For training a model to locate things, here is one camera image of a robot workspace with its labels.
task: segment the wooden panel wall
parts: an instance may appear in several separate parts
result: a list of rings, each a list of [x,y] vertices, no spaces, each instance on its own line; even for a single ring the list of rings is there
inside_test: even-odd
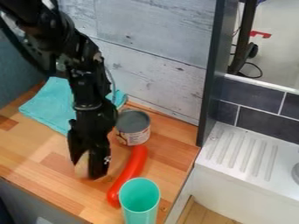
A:
[[[216,0],[60,0],[131,100],[198,123]]]

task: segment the wooden table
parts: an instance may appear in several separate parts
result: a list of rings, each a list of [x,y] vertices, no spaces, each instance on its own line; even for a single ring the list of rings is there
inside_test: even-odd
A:
[[[123,223],[121,209],[106,202],[106,191],[124,167],[130,148],[120,145],[111,133],[108,175],[95,181],[77,179],[66,138],[17,110],[39,88],[0,110],[0,176],[84,221]],[[155,181],[161,190],[158,223],[163,223],[198,154],[197,128],[133,103],[126,107],[146,110],[151,118],[151,138],[146,143],[149,158],[142,176]]]

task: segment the gray tile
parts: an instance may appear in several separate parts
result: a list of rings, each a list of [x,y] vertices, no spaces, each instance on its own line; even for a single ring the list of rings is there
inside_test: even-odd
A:
[[[234,102],[255,109],[278,113],[283,92],[244,82],[225,79],[221,100]]]
[[[217,120],[222,123],[228,123],[234,125],[237,112],[238,112],[237,105],[220,101]]]
[[[299,95],[287,94],[282,107],[282,115],[299,119]]]
[[[237,126],[299,144],[299,122],[285,117],[240,108]]]

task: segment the teal cloth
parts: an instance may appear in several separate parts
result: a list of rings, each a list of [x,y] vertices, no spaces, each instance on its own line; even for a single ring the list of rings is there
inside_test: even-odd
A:
[[[127,96],[120,90],[115,92],[115,106],[121,107]],[[75,118],[73,95],[66,79],[51,77],[39,92],[19,111],[59,133],[66,135],[70,129],[68,121]]]

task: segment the metal can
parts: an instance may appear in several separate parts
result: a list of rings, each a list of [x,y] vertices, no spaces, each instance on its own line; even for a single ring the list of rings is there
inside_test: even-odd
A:
[[[128,146],[145,143],[150,138],[150,117],[139,110],[124,109],[116,124],[116,138]]]

